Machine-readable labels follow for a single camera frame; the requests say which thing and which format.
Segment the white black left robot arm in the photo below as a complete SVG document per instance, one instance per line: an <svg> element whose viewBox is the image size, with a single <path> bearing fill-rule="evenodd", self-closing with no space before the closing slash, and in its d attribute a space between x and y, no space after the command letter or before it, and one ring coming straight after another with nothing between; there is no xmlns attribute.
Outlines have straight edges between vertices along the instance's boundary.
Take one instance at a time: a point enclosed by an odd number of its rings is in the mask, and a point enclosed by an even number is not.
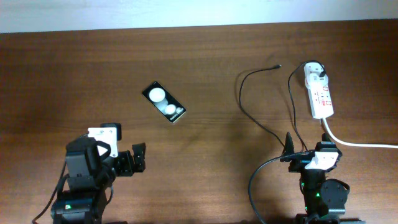
<svg viewBox="0 0 398 224"><path fill-rule="evenodd" d="M78 138L66 146L68 174L56 186L57 199L52 205L54 223L101 223L103 212L110 203L106 189L113 187L117 177L131 177L146 168L146 144L132 146L116 158L107 151L100 155L98 148L110 150L108 143L95 138Z"/></svg>

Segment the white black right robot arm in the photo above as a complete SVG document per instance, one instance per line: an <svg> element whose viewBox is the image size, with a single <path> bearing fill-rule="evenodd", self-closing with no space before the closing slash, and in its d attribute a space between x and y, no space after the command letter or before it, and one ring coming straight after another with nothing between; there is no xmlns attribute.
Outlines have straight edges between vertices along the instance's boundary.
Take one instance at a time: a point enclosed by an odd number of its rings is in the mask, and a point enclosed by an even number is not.
<svg viewBox="0 0 398 224"><path fill-rule="evenodd" d="M326 134L315 149L295 152L292 137L285 137L281 162L289 163L289 172L300 174L300 191L304 197L305 213L296 215L298 224L349 224L364 223L358 218L341 219L346 213L345 203L350 186L337 179L327 179L327 173L336 168L342 152Z"/></svg>

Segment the black smartphone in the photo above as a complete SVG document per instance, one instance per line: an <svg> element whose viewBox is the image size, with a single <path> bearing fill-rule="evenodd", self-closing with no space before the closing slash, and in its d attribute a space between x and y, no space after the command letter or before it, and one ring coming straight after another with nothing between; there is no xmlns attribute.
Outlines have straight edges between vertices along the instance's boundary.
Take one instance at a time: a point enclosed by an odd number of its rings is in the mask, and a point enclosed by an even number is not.
<svg viewBox="0 0 398 224"><path fill-rule="evenodd" d="M157 81L147 86L142 95L170 123L176 123L187 112L186 107Z"/></svg>

